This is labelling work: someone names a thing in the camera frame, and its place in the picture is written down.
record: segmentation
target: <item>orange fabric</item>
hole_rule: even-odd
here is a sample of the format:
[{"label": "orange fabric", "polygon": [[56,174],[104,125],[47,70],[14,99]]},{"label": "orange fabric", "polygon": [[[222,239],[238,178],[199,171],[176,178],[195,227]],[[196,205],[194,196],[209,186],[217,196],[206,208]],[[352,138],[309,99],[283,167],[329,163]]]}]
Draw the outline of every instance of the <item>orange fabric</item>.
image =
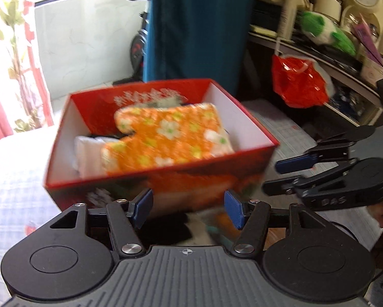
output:
[{"label": "orange fabric", "polygon": [[232,153],[213,104],[168,109],[128,107],[115,114],[117,128],[134,136],[102,151],[108,174],[183,164]]}]

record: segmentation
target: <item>white cloth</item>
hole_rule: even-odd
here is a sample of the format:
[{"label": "white cloth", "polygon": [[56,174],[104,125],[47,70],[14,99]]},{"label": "white cloth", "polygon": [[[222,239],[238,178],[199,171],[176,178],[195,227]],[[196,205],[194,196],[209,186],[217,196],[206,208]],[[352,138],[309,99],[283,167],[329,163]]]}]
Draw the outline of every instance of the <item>white cloth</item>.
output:
[{"label": "white cloth", "polygon": [[118,142],[110,137],[75,137],[76,170],[81,179],[90,179],[106,176],[102,167],[102,147],[107,142]]}]

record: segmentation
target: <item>open box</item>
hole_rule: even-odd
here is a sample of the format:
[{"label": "open box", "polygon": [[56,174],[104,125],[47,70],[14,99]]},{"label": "open box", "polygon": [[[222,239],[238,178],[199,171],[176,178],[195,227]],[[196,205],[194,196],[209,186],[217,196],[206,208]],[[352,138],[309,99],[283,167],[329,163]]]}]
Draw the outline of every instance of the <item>open box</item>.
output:
[{"label": "open box", "polygon": [[[159,98],[183,96],[187,103],[213,103],[235,153],[182,165],[83,180],[74,168],[74,139],[117,132],[113,115],[121,107]],[[45,175],[44,185],[61,210],[76,202],[101,204],[132,199],[152,188],[152,213],[204,209],[222,204],[234,188],[249,197],[278,141],[230,94],[210,79],[131,83],[69,96]]]}]

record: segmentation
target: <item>exercise bike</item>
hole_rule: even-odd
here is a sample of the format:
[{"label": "exercise bike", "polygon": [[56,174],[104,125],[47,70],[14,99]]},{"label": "exercise bike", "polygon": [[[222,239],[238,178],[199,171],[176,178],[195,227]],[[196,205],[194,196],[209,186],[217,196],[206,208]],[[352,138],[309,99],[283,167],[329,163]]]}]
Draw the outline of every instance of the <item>exercise bike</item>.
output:
[{"label": "exercise bike", "polygon": [[112,85],[120,85],[130,82],[139,82],[143,81],[143,64],[144,64],[144,55],[145,55],[145,47],[147,40],[147,17],[148,17],[148,8],[149,2],[147,0],[145,11],[141,12],[139,16],[142,18],[142,27],[138,31],[138,33],[133,37],[130,47],[130,60],[131,65],[133,67],[133,74],[131,77],[126,79],[121,79],[119,81],[115,81]]}]

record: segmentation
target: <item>green plush toy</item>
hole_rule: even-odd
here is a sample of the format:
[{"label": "green plush toy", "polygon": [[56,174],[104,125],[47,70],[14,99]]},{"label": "green plush toy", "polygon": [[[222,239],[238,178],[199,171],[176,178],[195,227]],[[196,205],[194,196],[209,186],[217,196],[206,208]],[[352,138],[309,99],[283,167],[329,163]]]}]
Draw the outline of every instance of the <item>green plush toy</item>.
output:
[{"label": "green plush toy", "polygon": [[300,26],[302,32],[316,45],[331,45],[351,56],[356,55],[352,41],[326,16],[305,11]]}]

